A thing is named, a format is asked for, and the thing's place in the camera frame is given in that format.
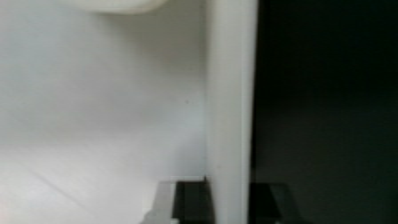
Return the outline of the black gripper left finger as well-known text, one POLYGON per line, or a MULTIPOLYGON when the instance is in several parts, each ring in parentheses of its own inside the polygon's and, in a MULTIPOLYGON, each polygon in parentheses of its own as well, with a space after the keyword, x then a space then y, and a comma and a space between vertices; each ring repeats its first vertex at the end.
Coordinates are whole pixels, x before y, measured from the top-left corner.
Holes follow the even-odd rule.
POLYGON ((215 224, 206 177, 165 180, 158 183, 153 205, 140 224, 215 224))

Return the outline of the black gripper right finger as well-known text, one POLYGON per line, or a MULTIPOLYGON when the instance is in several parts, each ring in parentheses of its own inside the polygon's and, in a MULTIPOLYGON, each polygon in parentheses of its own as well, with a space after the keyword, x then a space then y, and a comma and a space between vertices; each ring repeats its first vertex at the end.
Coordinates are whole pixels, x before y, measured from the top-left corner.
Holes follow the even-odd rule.
POLYGON ((286 184, 250 184, 248 224, 305 224, 286 184))

